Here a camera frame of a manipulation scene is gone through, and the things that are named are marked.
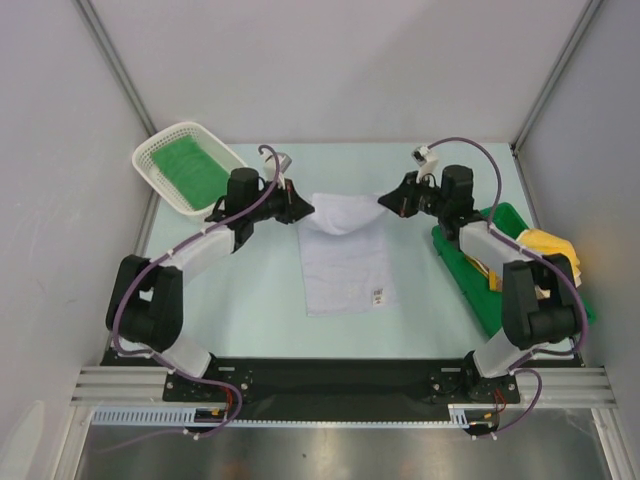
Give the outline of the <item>light blue cloth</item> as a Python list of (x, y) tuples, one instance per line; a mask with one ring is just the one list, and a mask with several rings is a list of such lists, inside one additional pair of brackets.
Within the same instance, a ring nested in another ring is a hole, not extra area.
[(298, 226), (307, 314), (366, 313), (398, 304), (375, 195), (315, 193), (314, 213)]

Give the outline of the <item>green microfiber towel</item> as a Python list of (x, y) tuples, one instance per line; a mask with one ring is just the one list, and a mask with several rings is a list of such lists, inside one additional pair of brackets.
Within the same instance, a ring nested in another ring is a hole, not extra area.
[(214, 205), (226, 194), (229, 173), (191, 136), (170, 141), (151, 159), (193, 210)]

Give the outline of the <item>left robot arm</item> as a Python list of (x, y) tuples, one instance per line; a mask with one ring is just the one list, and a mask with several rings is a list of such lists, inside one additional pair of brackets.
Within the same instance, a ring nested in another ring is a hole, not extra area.
[(156, 260), (129, 255), (119, 266), (106, 327), (121, 355), (149, 355), (186, 374), (185, 388), (199, 400), (214, 397), (219, 374), (215, 357), (184, 332), (184, 287), (217, 260), (236, 253), (255, 225), (294, 224), (315, 208), (293, 181), (265, 180), (248, 167), (232, 171), (226, 194), (205, 218), (206, 226)]

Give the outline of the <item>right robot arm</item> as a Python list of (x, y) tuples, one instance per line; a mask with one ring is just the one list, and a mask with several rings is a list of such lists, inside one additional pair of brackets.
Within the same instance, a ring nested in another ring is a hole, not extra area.
[(455, 392), (484, 402), (508, 375), (549, 344), (579, 335), (588, 325), (569, 258), (541, 254), (502, 232), (477, 210), (470, 168), (446, 167), (438, 184), (407, 173), (381, 206), (401, 218), (437, 219), (436, 252), (482, 325), (489, 341), (469, 352)]

